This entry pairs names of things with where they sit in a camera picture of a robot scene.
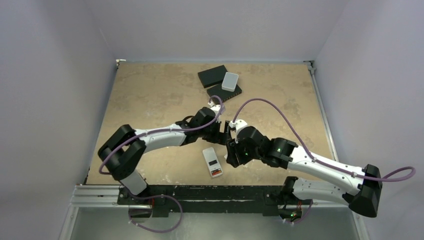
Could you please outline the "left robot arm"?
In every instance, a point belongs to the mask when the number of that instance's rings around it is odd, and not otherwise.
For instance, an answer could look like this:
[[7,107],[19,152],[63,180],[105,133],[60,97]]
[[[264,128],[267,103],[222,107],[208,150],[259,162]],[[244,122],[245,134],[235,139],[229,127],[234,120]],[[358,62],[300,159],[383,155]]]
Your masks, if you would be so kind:
[[142,155],[166,147],[185,146],[198,139],[225,144],[226,134],[220,132],[220,115],[224,111],[222,104],[203,107],[194,116],[163,128],[142,130],[124,124],[98,150],[102,161],[99,173],[111,175],[130,191],[132,201],[142,205],[149,199],[148,184],[136,170]]

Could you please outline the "white remote control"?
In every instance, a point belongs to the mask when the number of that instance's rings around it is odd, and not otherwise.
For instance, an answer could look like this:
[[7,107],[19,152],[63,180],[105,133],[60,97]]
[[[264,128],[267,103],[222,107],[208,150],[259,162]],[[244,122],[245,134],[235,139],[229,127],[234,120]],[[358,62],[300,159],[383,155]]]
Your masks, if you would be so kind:
[[217,169],[221,169],[222,174],[223,174],[223,169],[222,169],[221,164],[219,162],[219,158],[218,158],[213,147],[209,147],[209,148],[204,149],[202,151],[202,154],[203,154],[203,157],[205,159],[206,165],[208,167],[208,172],[209,172],[210,176],[211,176],[211,171],[217,170]]

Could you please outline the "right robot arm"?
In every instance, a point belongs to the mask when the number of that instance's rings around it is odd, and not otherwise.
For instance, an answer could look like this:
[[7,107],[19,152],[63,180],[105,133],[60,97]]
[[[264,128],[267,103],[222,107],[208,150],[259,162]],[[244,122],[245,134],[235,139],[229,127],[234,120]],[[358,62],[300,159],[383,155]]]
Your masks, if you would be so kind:
[[319,179],[311,182],[287,178],[280,196],[288,204],[296,200],[317,199],[348,206],[353,212],[375,218],[378,215],[381,174],[378,167],[345,165],[328,158],[319,159],[306,149],[285,138],[269,139],[253,126],[233,122],[227,128],[235,137],[226,143],[226,161],[234,168],[259,160],[272,168],[289,169]]

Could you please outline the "red orange battery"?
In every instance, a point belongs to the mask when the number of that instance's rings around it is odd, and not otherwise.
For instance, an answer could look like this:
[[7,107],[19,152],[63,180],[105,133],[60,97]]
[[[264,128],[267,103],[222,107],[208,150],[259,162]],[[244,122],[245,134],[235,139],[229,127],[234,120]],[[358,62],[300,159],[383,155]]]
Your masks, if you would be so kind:
[[222,175],[222,174],[223,174],[223,172],[222,172],[222,170],[221,170],[221,169],[215,169],[215,170],[212,170],[210,173],[211,173],[211,176],[212,176],[213,178],[215,178],[215,177],[220,176],[220,175]]

